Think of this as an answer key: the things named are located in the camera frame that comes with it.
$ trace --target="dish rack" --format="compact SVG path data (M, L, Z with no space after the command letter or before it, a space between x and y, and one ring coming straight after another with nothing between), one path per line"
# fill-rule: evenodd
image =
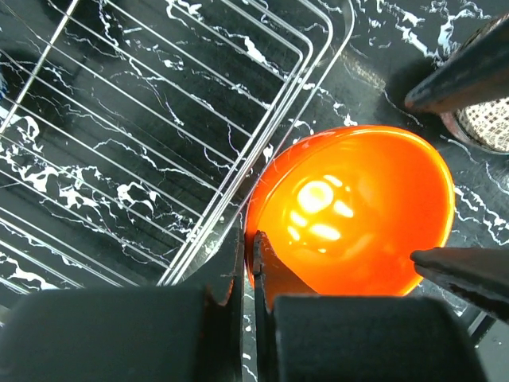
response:
M0 0L0 262L37 266L38 289L96 283L78 270L169 285L203 264L354 18L350 0L32 2Z

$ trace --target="gray floor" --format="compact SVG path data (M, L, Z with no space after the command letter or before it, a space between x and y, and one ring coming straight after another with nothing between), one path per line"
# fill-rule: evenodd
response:
M509 326L496 322L477 347L489 382L509 381Z

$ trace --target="black marble countertop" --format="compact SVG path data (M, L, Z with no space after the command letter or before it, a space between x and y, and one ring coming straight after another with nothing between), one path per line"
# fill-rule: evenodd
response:
M339 12L333 0L317 2L331 15ZM0 138L1 305L11 307L32 290L155 283L172 266L230 169L229 158L247 141L250 121L261 117L277 91L272 82L258 80L269 76L263 65L239 71L236 59L224 59L224 41L212 32L196 39L195 21L173 8L200 19L218 3L0 2L0 67L8 83L0 103L2 121L11 116L13 101L21 100L10 123L2 124ZM69 7L75 8L73 19L60 25ZM409 114L402 100L509 5L502 0L354 0L354 9L355 28L344 54L286 144L338 126L383 124L413 131L438 149L453 174L457 206L448 245L506 247L508 159L464 146L437 116ZM130 15L158 35L147 33ZM257 57L255 45L262 38L233 34L235 18L224 22L231 23L230 32L215 31ZM45 41L53 48L46 51ZM224 78L204 72L178 49L201 60L215 57L210 65ZM265 59L270 61L269 55L256 58L262 64ZM287 61L281 59L278 70L284 74ZM31 79L38 64L37 78ZM182 92L195 78L207 86ZM237 86L247 83L247 90ZM313 86L307 84L304 92ZM259 109L247 111L246 98ZM291 122L283 121L279 131ZM271 144L262 160L273 153ZM431 283L415 293L444 298L459 315L467 309ZM247 342L254 338L251 303L247 294ZM244 358L250 375L254 357L246 353Z

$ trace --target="metal wire rack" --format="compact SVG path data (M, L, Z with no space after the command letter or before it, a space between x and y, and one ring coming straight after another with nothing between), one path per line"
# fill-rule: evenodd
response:
M0 0L0 265L42 288L203 263L353 28L349 0L33 1Z

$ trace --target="bowl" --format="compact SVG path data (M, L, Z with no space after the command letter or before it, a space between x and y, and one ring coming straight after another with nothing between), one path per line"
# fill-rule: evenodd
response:
M340 127L305 138L260 177L246 221L247 269L264 231L278 256L319 294L410 293L410 253L444 246L454 185L440 154L396 127Z

